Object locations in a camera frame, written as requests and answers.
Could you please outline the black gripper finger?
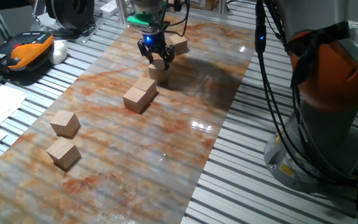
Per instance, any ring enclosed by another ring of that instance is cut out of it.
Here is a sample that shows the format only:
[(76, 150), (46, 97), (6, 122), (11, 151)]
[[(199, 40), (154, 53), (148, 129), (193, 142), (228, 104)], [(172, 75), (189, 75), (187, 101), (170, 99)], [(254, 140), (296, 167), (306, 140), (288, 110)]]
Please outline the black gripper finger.
[(140, 39), (137, 43), (141, 56), (144, 56), (149, 61), (149, 64), (153, 63), (154, 58), (152, 56), (152, 52), (147, 48), (145, 42)]
[(175, 58), (175, 46), (166, 45), (161, 52), (161, 58), (163, 59), (165, 69), (168, 70)]

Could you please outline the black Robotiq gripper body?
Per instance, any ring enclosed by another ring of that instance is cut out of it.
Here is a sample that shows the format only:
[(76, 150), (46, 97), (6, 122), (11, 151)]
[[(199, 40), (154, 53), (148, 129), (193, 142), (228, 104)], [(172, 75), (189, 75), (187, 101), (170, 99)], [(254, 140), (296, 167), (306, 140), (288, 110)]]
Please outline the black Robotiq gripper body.
[(165, 34), (163, 29), (159, 28), (145, 28), (140, 29), (142, 34), (142, 40), (145, 42), (147, 48), (151, 52), (162, 52), (163, 48), (166, 46)]

